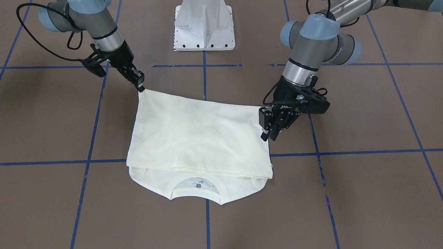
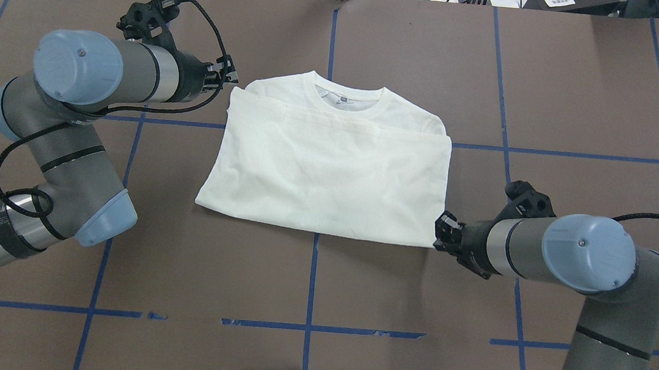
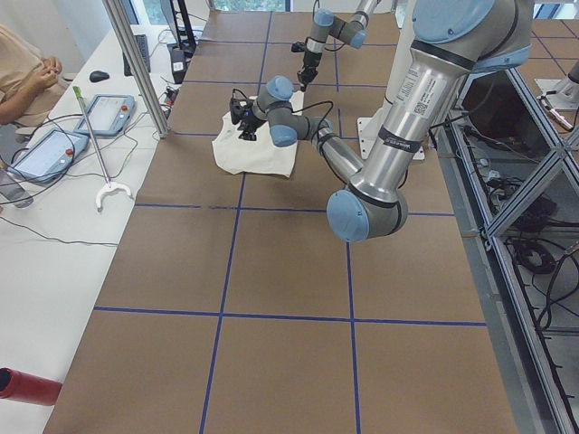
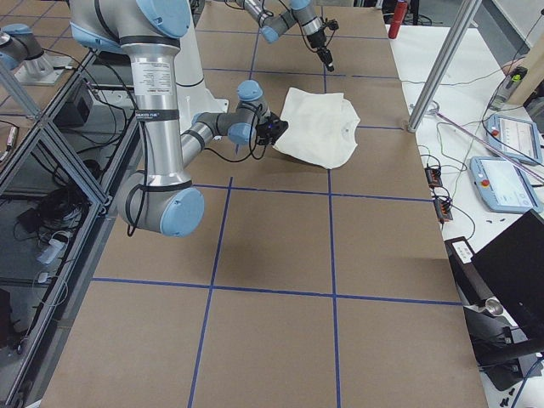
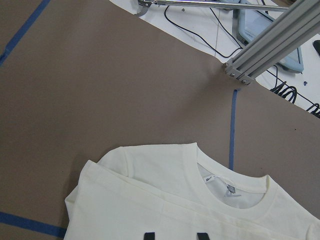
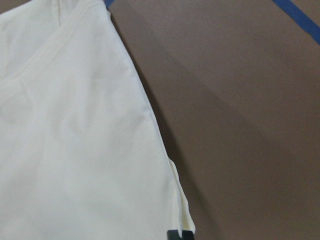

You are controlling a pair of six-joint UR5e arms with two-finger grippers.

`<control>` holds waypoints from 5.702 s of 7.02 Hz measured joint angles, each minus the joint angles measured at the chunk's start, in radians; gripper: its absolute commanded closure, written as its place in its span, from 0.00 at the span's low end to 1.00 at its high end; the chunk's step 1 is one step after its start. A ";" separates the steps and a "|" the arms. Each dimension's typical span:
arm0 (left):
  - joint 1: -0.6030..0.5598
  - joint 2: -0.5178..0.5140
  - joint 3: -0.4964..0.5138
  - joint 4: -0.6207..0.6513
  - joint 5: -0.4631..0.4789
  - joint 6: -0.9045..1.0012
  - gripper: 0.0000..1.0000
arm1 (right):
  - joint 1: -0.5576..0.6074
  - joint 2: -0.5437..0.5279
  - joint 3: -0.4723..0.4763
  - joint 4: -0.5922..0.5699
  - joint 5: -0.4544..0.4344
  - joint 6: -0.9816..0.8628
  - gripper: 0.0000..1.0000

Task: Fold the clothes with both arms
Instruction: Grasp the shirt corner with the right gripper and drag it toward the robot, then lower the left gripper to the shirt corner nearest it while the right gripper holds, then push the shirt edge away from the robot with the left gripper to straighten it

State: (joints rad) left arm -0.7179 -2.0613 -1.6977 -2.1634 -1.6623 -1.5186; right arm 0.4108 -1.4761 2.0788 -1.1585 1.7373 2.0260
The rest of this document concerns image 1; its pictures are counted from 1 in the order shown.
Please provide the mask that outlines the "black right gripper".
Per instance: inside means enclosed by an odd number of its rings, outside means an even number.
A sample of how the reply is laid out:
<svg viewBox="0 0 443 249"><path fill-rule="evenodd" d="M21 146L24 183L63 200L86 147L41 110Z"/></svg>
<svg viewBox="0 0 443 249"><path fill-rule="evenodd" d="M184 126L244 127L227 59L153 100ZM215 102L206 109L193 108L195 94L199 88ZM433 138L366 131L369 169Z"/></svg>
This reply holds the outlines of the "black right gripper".
<svg viewBox="0 0 443 249"><path fill-rule="evenodd" d="M111 66L122 75L129 75L129 81L139 92L143 92L145 75L133 65L134 55L128 44L122 44L112 52L106 52L106 58Z"/></svg>

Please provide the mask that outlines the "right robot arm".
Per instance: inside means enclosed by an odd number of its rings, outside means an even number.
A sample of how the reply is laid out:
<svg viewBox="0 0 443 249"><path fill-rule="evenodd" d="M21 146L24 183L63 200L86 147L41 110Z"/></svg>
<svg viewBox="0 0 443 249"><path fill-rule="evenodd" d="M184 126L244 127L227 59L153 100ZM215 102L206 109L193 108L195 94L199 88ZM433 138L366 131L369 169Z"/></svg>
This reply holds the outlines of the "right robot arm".
<svg viewBox="0 0 443 249"><path fill-rule="evenodd" d="M134 55L111 16L109 0L58 0L38 10L40 22L59 33L87 31L93 53L81 59L83 66L98 77L106 75L101 63L108 61L139 92L144 91L144 73L133 65Z"/></svg>

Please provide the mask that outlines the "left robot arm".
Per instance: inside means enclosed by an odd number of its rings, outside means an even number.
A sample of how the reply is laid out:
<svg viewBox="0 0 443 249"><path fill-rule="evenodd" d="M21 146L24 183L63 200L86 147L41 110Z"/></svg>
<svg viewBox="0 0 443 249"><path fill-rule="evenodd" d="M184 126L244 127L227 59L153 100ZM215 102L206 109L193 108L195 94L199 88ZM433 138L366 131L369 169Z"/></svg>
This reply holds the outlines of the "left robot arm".
<svg viewBox="0 0 443 249"><path fill-rule="evenodd" d="M326 9L309 12L302 21L287 22L280 33L292 50L278 82L271 88L271 102L259 109L261 139L275 140L303 114L324 114L329 109L325 88L315 89L323 63L349 65L361 54L361 43L339 29L348 27L372 10L384 6L442 12L441 0L339 0Z"/></svg>

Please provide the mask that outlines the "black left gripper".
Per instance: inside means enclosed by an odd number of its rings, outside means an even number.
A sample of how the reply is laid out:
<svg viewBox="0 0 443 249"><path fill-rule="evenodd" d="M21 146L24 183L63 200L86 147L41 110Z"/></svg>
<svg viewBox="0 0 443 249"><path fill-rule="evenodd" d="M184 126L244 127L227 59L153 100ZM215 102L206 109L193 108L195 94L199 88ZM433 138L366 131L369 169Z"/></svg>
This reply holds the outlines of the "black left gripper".
<svg viewBox="0 0 443 249"><path fill-rule="evenodd" d="M277 102L273 105L273 113L271 106L259 109L259 124L262 128L260 137L263 141L269 138L275 141L280 132L288 129L301 115L298 107L304 97L293 86L281 76L273 94L273 101ZM289 108L289 111L281 111L283 106Z"/></svg>

